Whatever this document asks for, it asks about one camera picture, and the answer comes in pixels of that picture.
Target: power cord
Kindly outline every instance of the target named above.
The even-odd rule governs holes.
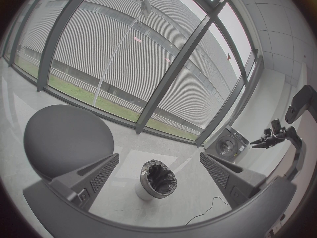
[[[226,205],[229,205],[229,204],[227,204],[220,196],[216,196],[216,197],[214,197],[214,198],[212,199],[211,207],[210,207],[204,214],[197,215],[197,216],[193,217],[190,221],[187,222],[187,224],[188,224],[189,222],[191,222],[193,219],[195,219],[196,217],[205,215],[205,214],[212,208],[212,206],[214,205],[214,200],[215,200],[215,198],[220,198],[220,199],[222,200],[222,202],[224,202]]]

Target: floor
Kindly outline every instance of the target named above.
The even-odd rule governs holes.
[[[40,177],[30,166],[24,148],[23,134],[30,117],[38,110],[54,104],[65,104],[21,77],[6,61],[0,59],[0,177],[5,188],[26,220],[43,237],[51,237],[29,208],[22,190]],[[146,226],[185,225],[194,216],[205,213],[214,197],[225,198],[200,164],[202,149],[194,145],[136,134],[133,129],[104,120],[114,137],[115,152],[120,163],[93,203],[90,213],[116,222]],[[165,199],[141,200],[134,190],[140,170],[146,161],[164,162],[177,178],[177,189]],[[219,216],[231,210],[216,198],[211,210],[190,223]]]

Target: chair seat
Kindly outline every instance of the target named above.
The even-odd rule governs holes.
[[[112,154],[114,144],[108,126],[93,113],[53,105],[30,118],[24,148],[35,171],[51,180]]]

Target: green lawn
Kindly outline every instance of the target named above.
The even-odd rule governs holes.
[[[34,64],[24,60],[23,58],[19,56],[16,56],[15,64],[18,65],[23,70],[25,70],[27,73],[37,78],[38,67],[35,66]],[[93,98],[94,98],[93,93],[85,89],[82,89],[81,87],[78,87],[76,85],[73,85],[72,83],[66,82],[52,74],[50,74],[50,77],[49,77],[49,86],[63,93],[66,93],[67,95],[74,97],[80,101],[83,101],[87,104],[91,105],[93,103]],[[136,122],[140,116],[140,113],[137,113],[131,109],[127,109],[121,105],[118,105],[100,96],[98,96],[97,98],[96,107],[108,113],[114,114],[116,116],[125,118],[133,122]],[[173,134],[179,137],[184,137],[187,139],[195,140],[197,138],[197,135],[195,134],[189,133],[187,131],[183,131],[181,129],[170,126],[168,124],[165,124],[161,121],[158,121],[152,118],[149,119],[146,126],[169,133],[169,134]]]

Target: street lamp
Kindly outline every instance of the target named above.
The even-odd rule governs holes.
[[[126,37],[126,35],[128,34],[129,30],[132,28],[132,26],[135,24],[135,22],[138,21],[138,19],[140,18],[140,16],[141,16],[142,14],[144,15],[145,20],[147,20],[147,18],[148,18],[148,16],[149,16],[150,12],[151,12],[151,10],[152,10],[152,6],[151,6],[149,0],[144,0],[144,1],[141,3],[141,10],[142,10],[142,11],[141,11],[141,13],[139,14],[139,16],[137,16],[137,18],[136,18],[135,20],[133,20],[133,22],[132,22],[131,25],[129,26],[128,30],[127,30],[127,31],[125,32],[125,34],[122,36],[121,40],[119,41],[118,45],[116,46],[115,50],[113,51],[113,53],[112,53],[112,55],[111,55],[111,57],[110,57],[110,59],[109,59],[109,62],[108,62],[107,66],[106,66],[106,68],[105,68],[105,70],[104,70],[104,72],[103,72],[103,74],[102,74],[102,77],[101,77],[101,79],[100,79],[100,81],[99,81],[99,83],[98,83],[97,91],[96,91],[96,93],[95,93],[95,97],[93,98],[93,106],[96,105],[96,101],[97,101],[97,97],[98,97],[98,94],[99,94],[99,91],[100,91],[100,88],[101,88],[101,84],[102,84],[102,82],[103,82],[103,80],[104,80],[104,78],[105,78],[105,75],[106,75],[106,73],[107,73],[107,70],[108,70],[108,68],[109,68],[109,65],[110,65],[110,63],[111,63],[111,61],[112,61],[114,55],[116,54],[116,52],[117,52],[117,50],[118,50],[120,44],[122,43],[123,39]]]

